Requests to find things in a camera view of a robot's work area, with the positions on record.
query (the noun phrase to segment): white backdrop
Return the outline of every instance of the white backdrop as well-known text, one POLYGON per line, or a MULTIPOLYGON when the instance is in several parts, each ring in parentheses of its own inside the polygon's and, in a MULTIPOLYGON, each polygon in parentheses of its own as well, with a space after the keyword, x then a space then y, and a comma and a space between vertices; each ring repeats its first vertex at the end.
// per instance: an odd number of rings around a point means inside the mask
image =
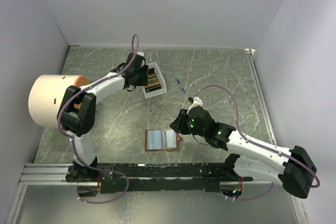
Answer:
POLYGON ((28 112, 28 97, 41 74, 60 73, 67 52, 43 0, 0 0, 0 223, 31 162, 43 128, 28 112))
POLYGON ((256 48, 282 0, 45 0, 70 45, 256 48))
POLYGON ((336 0, 284 0, 256 66, 278 143, 304 147, 321 187, 304 200, 310 224, 335 223, 336 0))

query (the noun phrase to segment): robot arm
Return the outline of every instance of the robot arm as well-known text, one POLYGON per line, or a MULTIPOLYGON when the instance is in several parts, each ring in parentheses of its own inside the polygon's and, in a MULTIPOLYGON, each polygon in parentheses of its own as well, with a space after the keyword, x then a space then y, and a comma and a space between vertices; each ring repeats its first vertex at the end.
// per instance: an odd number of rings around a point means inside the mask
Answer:
POLYGON ((313 182, 312 175, 284 155, 294 157, 316 173, 317 169, 305 149, 295 146, 291 150, 244 134, 255 143, 252 144, 243 139, 233 126, 213 120, 210 114, 203 109, 200 98, 189 98, 189 101, 190 108, 181 109, 177 119, 170 125, 176 133, 201 136, 212 147, 222 148, 232 153, 232 157, 236 157, 233 170, 240 177, 274 182, 282 185, 294 196, 307 198, 313 182))
MULTIPOLYGON (((88 86, 92 87, 74 99, 61 115, 61 126, 68 135, 74 138, 78 156, 85 164, 97 166, 97 157, 93 151, 90 133, 95 122, 96 105, 119 90, 127 89, 129 86, 134 86, 134 88, 146 86, 148 83, 148 65, 145 64, 142 52, 137 53, 134 62, 122 76, 117 76, 120 68, 126 66, 132 57, 133 53, 130 53, 126 63, 122 63, 96 82, 79 88, 69 86, 65 91, 59 111, 77 92, 88 86)), ((76 156, 73 159, 73 165, 83 177, 93 178, 97 174, 95 170, 84 167, 76 156)))

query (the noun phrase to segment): gray marble surface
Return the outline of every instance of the gray marble surface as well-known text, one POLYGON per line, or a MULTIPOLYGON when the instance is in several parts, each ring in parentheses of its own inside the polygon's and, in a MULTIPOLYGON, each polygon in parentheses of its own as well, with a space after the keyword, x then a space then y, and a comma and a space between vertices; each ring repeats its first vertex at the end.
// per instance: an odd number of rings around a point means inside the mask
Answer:
MULTIPOLYGON (((146 100, 140 88, 119 91, 97 106, 92 129, 93 148, 99 162, 108 163, 185 163, 223 162, 228 153, 183 136, 178 152, 145 152, 145 130, 169 129, 180 108, 187 109, 187 97, 208 84, 220 84, 234 94, 240 111, 241 129, 269 142, 249 61, 243 50, 232 49, 144 49, 147 62, 156 61, 167 85, 167 94, 146 100), (186 93, 175 81, 178 76, 186 93)), ((105 76, 125 62, 129 49, 72 47, 62 74, 83 74, 90 81, 105 76)), ((218 88, 202 91, 199 97, 212 117, 234 125, 234 105, 218 88)), ((56 129, 45 129, 35 163, 71 163, 69 141, 56 129)))

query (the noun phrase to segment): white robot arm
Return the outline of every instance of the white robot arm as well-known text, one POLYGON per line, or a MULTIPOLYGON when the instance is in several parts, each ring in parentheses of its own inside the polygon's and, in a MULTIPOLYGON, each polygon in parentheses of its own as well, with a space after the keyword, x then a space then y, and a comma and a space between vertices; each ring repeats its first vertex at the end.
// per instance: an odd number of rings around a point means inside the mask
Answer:
MULTIPOLYGON (((60 109, 77 92, 86 90, 65 109, 60 119, 63 130, 72 136, 71 140, 74 139, 77 155, 74 157, 73 166, 81 177, 93 179, 97 176, 97 171, 89 168, 98 165, 90 136, 90 130, 95 122, 96 105, 107 96, 125 89, 129 85, 145 86, 147 84, 148 66, 142 65, 142 58, 134 68, 122 76, 111 79, 118 73, 118 69, 114 69, 115 72, 108 73, 102 78, 106 80, 104 82, 101 82, 102 79, 100 79, 88 86, 80 88, 70 86, 66 90, 60 109), (75 104, 81 104, 80 109, 77 109, 75 104), (87 165, 83 166, 77 157, 80 157, 80 160, 87 165)), ((258 178, 280 184, 287 192, 297 197, 306 198, 308 196, 314 177, 302 166, 288 158, 299 160, 315 174, 316 167, 303 148, 295 146, 291 150, 265 143, 246 134, 242 137, 241 132, 239 133, 233 126, 213 120, 210 114, 203 109, 200 98, 190 98, 190 102, 190 108, 188 110, 181 109, 177 119, 170 125, 170 128, 176 133, 201 136, 210 146, 222 148, 231 153, 226 162, 232 163, 229 173, 235 178, 258 178)), ((141 164, 141 169, 146 169, 146 165, 141 164)))
POLYGON ((181 134, 198 135, 214 148, 231 153, 232 170, 239 177, 252 177, 280 184, 292 195, 307 198, 317 171, 306 150, 265 143, 233 126, 216 122, 203 109, 200 98, 189 98, 188 110, 180 110, 170 127, 181 134))

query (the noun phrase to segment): cylindrical base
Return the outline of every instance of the cylindrical base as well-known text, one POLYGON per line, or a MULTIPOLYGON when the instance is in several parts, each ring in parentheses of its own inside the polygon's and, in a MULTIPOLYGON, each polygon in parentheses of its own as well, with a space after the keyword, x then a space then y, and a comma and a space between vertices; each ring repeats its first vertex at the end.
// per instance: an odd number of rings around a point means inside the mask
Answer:
POLYGON ((43 75, 35 81, 28 100, 31 118, 42 127, 57 127, 57 113, 65 90, 89 84, 85 76, 43 75))

